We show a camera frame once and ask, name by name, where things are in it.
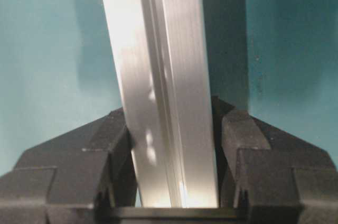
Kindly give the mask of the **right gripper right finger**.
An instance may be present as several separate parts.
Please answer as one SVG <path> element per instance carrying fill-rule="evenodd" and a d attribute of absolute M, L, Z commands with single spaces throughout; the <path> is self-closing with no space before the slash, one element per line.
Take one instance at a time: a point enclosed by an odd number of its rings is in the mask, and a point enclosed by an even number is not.
<path fill-rule="evenodd" d="M 327 151 L 212 98 L 219 204 L 248 223 L 337 223 Z"/>

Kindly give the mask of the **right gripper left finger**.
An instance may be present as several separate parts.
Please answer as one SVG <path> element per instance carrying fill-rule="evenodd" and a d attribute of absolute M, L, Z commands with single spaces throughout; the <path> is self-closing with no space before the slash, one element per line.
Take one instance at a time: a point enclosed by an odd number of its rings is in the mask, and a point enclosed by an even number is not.
<path fill-rule="evenodd" d="M 1 176 L 1 223 L 98 223 L 137 182 L 121 109 L 24 151 Z"/>

